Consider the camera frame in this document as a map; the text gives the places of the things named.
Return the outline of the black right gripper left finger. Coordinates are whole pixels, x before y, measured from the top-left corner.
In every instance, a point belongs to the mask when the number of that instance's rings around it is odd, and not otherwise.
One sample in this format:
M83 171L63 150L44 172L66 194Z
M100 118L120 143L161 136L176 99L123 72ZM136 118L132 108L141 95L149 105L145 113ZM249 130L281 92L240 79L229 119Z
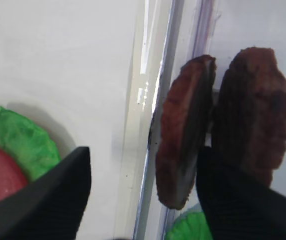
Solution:
M74 240L91 189L90 149L74 149L53 169L0 201L0 240Z

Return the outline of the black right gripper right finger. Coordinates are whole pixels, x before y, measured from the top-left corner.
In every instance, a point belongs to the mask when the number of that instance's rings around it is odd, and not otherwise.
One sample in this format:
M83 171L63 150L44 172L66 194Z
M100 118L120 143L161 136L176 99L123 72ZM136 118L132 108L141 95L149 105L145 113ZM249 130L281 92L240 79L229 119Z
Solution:
M286 196L222 164L207 146L197 157L196 191L215 240L286 240Z

